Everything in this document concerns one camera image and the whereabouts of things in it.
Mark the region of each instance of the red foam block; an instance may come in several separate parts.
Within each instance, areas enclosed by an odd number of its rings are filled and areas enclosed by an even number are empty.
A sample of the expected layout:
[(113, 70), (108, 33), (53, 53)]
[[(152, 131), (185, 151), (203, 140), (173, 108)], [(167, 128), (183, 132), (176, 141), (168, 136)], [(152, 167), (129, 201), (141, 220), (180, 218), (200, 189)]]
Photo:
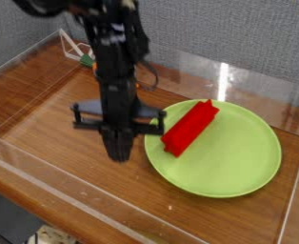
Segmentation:
[(211, 100), (199, 102), (161, 137), (164, 151), (179, 157), (213, 121), (219, 111)]

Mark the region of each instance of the wooden table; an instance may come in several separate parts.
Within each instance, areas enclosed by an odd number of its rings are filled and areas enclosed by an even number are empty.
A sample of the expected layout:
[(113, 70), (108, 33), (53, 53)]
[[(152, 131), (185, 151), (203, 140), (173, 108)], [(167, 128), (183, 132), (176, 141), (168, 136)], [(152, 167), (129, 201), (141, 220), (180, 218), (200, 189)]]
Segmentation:
[[(157, 68), (161, 87), (171, 91), (179, 88), (176, 84), (181, 86), (188, 81), (209, 84), (200, 77)], [(61, 78), (64, 71), (69, 74)], [(141, 78), (148, 76), (140, 71)], [(191, 96), (180, 94), (191, 89), (193, 94), (193, 85), (179, 92), (157, 89), (139, 93), (148, 104), (165, 108), (188, 100)], [(209, 98), (212, 93), (209, 90), (200, 96)], [(252, 110), (260, 100), (277, 110), (287, 110), (285, 103), (251, 92), (236, 90), (229, 94), (233, 95), (229, 101), (241, 94), (245, 107)], [(145, 154), (143, 136), (135, 141), (129, 162), (121, 165), (111, 162), (97, 132), (77, 131), (71, 126), (69, 105), (95, 98), (99, 92), (92, 71), (64, 58), (55, 40), (28, 55), (21, 64), (0, 73), (0, 158), (10, 162), (9, 167), (4, 167), (5, 162), (0, 161), (0, 194), (85, 243), (139, 242), (95, 217), (96, 201), (107, 205), (101, 206), (104, 211), (116, 210), (115, 217), (121, 224), (145, 236), (155, 236), (161, 243), (164, 239), (184, 243), (181, 232), (208, 243), (276, 243), (299, 171), (299, 135), (273, 128), (284, 159), (275, 179), (261, 190), (237, 198), (212, 199), (184, 192), (159, 175)], [(291, 125), (299, 132), (295, 118)], [(279, 122), (276, 116), (269, 115), (268, 119)], [(77, 189), (73, 180), (84, 189)], [(179, 227), (179, 235), (172, 236), (163, 225), (151, 226), (141, 215), (129, 216), (123, 206), (95, 199), (88, 184)], [(299, 243), (299, 223), (289, 228), (284, 242)]]

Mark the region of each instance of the green plate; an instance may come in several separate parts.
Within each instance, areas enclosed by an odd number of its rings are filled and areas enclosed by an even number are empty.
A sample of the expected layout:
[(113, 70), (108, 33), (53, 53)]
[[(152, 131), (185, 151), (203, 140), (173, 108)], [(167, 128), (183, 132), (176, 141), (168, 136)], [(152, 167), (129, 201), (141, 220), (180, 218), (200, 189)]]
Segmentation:
[[(165, 109), (167, 131), (199, 101)], [(220, 112), (179, 158), (164, 152), (160, 136), (145, 136), (145, 149), (153, 167), (177, 187), (209, 197), (233, 197), (271, 181), (281, 164), (281, 146), (255, 113), (227, 102), (213, 101), (213, 106)]]

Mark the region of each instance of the wooden surface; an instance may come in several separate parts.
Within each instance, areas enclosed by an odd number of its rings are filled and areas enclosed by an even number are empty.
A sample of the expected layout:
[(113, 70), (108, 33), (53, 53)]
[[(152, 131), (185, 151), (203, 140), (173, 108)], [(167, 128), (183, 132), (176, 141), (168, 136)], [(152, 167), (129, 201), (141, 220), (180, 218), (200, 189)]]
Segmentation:
[[(24, 72), (10, 73), (15, 75), (20, 77)], [(37, 106), (1, 126), (0, 136), (6, 141), (209, 243), (276, 242), (299, 168), (299, 136), (275, 129), (284, 151), (283, 166), (260, 191), (231, 199), (200, 197), (171, 185), (152, 168), (143, 136), (135, 141), (129, 162), (120, 165), (107, 157), (97, 132), (72, 128), (69, 105), (99, 98), (92, 71), (77, 69), (60, 84), (60, 89), (37, 99)], [(163, 90), (140, 92), (140, 97), (159, 108), (188, 99)], [(129, 242), (55, 195), (2, 170), (0, 193), (87, 243)]]

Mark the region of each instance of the gray wall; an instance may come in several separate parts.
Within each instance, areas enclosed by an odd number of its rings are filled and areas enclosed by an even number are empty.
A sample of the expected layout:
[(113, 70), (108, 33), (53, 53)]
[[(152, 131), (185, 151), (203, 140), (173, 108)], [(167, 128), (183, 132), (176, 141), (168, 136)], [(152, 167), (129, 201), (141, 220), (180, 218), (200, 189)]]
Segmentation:
[(299, 1), (140, 2), (152, 61), (177, 68), (180, 50), (299, 83)]
[(0, 0), (0, 65), (61, 26), (67, 26), (63, 16), (51, 20), (33, 18), (12, 0)]

